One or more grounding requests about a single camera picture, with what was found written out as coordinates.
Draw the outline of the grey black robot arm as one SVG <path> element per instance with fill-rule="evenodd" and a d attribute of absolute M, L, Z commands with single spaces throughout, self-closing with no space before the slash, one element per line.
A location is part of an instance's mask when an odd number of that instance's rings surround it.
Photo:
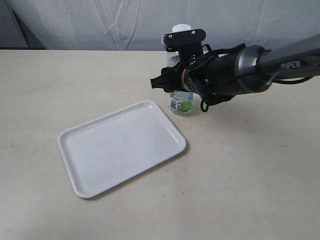
<path fill-rule="evenodd" d="M 319 35 L 277 49 L 242 43 L 213 50 L 200 41 L 165 48 L 177 50 L 179 62 L 164 67 L 160 76 L 150 80 L 151 87 L 195 93 L 207 108 L 235 96 L 265 92 L 272 84 L 301 84 L 320 74 Z"/>

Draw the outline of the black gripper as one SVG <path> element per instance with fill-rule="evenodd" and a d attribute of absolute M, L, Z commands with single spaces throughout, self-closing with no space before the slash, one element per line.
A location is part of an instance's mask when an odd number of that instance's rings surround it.
<path fill-rule="evenodd" d="M 174 56 L 173 68 L 162 68 L 159 76 L 150 79 L 151 88 L 194 93 L 202 100 L 217 100 L 215 83 L 209 79 L 209 67 L 217 59 L 217 56 L 201 56 L 192 65 L 181 65 L 180 58 Z"/>

